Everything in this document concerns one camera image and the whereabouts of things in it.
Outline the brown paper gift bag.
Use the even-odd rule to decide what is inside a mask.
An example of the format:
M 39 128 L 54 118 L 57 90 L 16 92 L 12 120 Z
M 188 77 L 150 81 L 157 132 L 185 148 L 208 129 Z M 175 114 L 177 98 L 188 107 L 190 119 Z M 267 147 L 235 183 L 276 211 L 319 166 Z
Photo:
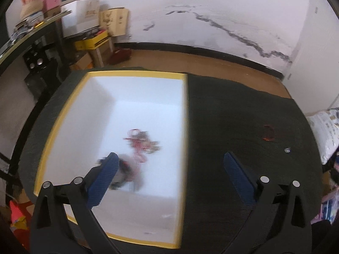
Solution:
M 126 35 L 129 10 L 124 7 L 107 9 L 100 12 L 100 26 L 109 36 L 118 37 Z

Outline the white printed pillow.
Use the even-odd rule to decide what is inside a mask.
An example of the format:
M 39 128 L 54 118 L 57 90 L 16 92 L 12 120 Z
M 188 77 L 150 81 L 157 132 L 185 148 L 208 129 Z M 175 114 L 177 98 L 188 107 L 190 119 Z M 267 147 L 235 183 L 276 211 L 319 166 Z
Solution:
M 319 111 L 306 119 L 317 142 L 321 163 L 327 164 L 338 148 L 338 108 Z

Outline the black speaker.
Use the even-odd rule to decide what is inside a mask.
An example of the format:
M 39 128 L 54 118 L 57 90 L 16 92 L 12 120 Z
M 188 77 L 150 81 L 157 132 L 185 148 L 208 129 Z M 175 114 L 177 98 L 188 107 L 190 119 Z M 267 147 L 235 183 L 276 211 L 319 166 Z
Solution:
M 37 73 L 49 64 L 49 58 L 42 49 L 31 47 L 23 55 L 23 60 L 30 73 Z

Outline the yellow black flat box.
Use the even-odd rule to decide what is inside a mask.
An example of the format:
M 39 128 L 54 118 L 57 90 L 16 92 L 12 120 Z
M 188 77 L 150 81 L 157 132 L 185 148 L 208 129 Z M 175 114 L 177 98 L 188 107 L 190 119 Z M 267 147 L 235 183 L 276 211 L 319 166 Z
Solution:
M 99 47 L 102 43 L 109 39 L 109 34 L 106 30 L 100 30 L 93 37 L 76 41 L 74 43 L 77 51 L 93 50 Z

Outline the red orange bag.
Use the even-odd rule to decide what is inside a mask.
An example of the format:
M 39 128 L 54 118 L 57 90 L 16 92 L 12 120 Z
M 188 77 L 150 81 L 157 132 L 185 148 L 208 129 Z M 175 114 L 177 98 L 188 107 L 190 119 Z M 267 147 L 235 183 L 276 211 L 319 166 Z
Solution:
M 32 220 L 32 215 L 27 210 L 27 207 L 32 205 L 33 203 L 31 201 L 24 203 L 9 202 L 11 211 L 10 229 L 19 243 L 27 251 L 30 251 L 30 225 Z

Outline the yellow white open box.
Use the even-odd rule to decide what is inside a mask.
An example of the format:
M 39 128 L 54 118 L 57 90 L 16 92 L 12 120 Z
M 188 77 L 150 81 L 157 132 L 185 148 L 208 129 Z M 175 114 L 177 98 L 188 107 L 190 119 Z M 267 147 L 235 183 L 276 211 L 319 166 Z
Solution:
M 150 70 L 84 75 L 61 108 L 37 168 L 44 182 L 67 184 L 110 153 L 141 163 L 138 192 L 108 190 L 93 208 L 106 234 L 119 241 L 178 249 L 187 170 L 187 76 Z

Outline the gold black wristwatch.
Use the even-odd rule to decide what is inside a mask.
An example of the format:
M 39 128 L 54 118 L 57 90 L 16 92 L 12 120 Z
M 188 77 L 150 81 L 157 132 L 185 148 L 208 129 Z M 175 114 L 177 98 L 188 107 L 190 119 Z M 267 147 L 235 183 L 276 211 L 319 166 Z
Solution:
M 119 154 L 118 171 L 112 179 L 110 190 L 138 192 L 144 185 L 141 163 L 127 154 Z

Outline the brown cardboard box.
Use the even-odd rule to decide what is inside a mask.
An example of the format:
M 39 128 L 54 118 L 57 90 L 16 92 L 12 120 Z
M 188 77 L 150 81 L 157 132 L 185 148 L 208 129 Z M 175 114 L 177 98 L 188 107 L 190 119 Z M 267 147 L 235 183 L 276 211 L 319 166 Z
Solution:
M 100 43 L 95 49 L 79 51 L 76 54 L 75 62 L 70 65 L 71 70 L 86 70 L 103 68 L 108 65 L 109 58 L 113 55 L 114 44 L 111 39 Z

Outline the white paper gift bag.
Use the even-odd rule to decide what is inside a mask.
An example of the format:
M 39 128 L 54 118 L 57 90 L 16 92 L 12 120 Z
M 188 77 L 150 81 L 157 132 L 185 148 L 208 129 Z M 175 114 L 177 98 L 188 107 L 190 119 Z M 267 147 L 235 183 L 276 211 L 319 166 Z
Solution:
M 71 13 L 61 18 L 63 36 L 71 37 L 99 26 L 99 0 L 77 0 L 61 6 Z

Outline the black patterned table mat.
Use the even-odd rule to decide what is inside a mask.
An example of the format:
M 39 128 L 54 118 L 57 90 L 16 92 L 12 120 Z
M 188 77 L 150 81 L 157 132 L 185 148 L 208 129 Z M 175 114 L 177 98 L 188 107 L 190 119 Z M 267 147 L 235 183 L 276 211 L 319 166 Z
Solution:
M 35 203 L 31 253 L 312 253 L 322 167 L 307 119 L 293 100 L 230 80 L 185 74 L 187 170 L 178 249 L 110 238 L 87 207 L 87 174 L 67 184 L 44 182 L 35 194 L 40 158 L 61 108 L 95 71 L 101 70 L 66 78 L 25 143 L 19 176 Z M 256 205 L 239 198 L 224 169 L 227 152 L 257 180 Z

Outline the pink printed bedding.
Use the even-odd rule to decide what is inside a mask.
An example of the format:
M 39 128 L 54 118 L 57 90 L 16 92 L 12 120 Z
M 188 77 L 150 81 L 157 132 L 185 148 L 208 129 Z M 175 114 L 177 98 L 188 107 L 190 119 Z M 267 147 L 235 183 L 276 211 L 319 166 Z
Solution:
M 311 224 L 328 220 L 333 224 L 338 219 L 338 150 L 328 162 L 322 166 L 323 197 L 319 213 L 312 219 Z

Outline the black desk with shelf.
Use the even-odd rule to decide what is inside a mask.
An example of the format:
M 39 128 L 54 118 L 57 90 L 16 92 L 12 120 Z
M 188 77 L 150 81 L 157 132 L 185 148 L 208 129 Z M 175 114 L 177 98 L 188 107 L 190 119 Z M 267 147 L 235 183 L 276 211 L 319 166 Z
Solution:
M 69 67 L 69 61 L 67 60 L 64 53 L 64 43 L 62 34 L 62 26 L 57 25 L 57 23 L 65 16 L 71 14 L 72 11 L 65 10 L 61 13 L 46 19 L 44 22 L 38 24 L 33 30 L 31 30 L 28 34 L 26 34 L 22 39 L 17 41 L 11 48 L 9 48 L 3 55 L 1 55 L 1 73 L 4 73 L 8 66 L 12 64 L 12 62 L 22 53 L 27 50 L 32 44 L 35 43 L 38 39 L 45 36 L 50 32 L 55 32 L 57 34 L 56 41 L 54 43 L 43 46 L 44 50 L 56 48 L 60 60 L 61 60 L 61 73 L 63 75 L 63 79 L 70 74 L 71 70 Z M 51 98 L 51 94 L 49 94 L 46 90 L 43 91 L 42 96 L 40 96 L 37 105 L 33 109 L 33 112 L 28 117 L 26 123 L 24 124 L 21 133 L 18 137 L 18 140 L 15 144 L 13 154 L 10 158 L 1 154 L 1 159 L 5 161 L 9 165 L 9 171 L 7 173 L 1 171 L 1 178 L 7 182 L 13 182 L 14 176 L 18 171 L 19 159 L 21 157 L 21 153 L 25 143 L 27 141 L 30 130 L 33 126 L 33 121 L 37 118 L 38 114 L 42 110 L 43 106 L 45 106 L 46 102 Z

